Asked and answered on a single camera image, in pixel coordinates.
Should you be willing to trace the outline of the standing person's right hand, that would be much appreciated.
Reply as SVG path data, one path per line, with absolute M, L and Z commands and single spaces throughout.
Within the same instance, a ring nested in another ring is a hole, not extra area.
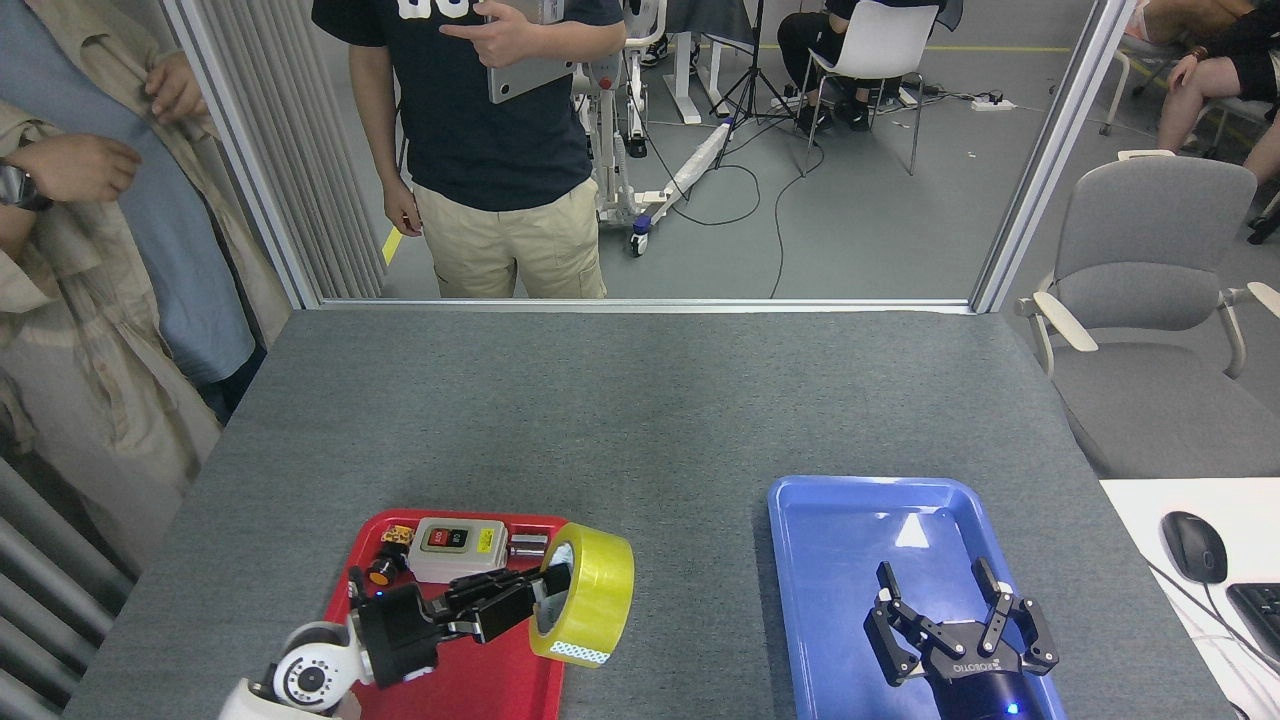
M 411 188 L 399 178 L 381 182 L 384 213 L 393 228 L 404 237 L 421 237 L 422 222 Z

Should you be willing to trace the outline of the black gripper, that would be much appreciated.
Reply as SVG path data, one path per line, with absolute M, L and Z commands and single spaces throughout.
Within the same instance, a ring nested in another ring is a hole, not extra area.
M 570 588 L 567 562 L 517 571 L 503 568 L 453 579 L 431 601 L 431 619 L 443 626 L 443 641 L 470 637 L 494 641 L 539 614 L 539 605 Z M 439 662 L 438 626 L 426 615 L 420 585 L 408 583 L 353 607 L 351 618 L 379 688 L 433 673 Z
M 1000 582 L 986 557 L 973 562 L 972 573 L 989 612 L 978 642 L 952 659 L 947 655 L 952 653 L 952 638 L 905 603 L 891 564 L 879 562 L 879 592 L 864 620 L 879 669 L 891 687 L 900 687 L 924 659 L 925 679 L 942 719 L 1036 719 L 1037 702 L 1023 670 L 1043 676 L 1060 660 L 1042 607 Z M 1002 641 L 1009 621 L 1021 635 L 1021 655 Z

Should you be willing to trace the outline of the standing person's left hand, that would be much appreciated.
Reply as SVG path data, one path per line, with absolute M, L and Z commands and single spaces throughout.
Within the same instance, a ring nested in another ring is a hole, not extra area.
M 474 5 L 485 20 L 477 26 L 448 24 L 440 32 L 470 42 L 479 61 L 488 68 L 511 67 L 541 56 L 553 26 L 535 24 L 518 9 L 497 1 Z

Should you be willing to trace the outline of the person's hand with wristwatch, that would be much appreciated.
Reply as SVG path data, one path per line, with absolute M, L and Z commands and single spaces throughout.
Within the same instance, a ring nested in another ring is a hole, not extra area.
M 35 192 L 55 202 L 111 202 L 133 184 L 142 158 L 114 138 L 55 135 L 3 158 L 23 170 Z

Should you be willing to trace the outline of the person's hand without wristwatch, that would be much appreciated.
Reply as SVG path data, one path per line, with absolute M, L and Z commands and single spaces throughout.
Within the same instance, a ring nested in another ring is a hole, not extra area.
M 209 114 L 204 92 L 183 51 L 160 58 L 148 70 L 143 91 L 150 97 L 151 113 L 163 126 Z

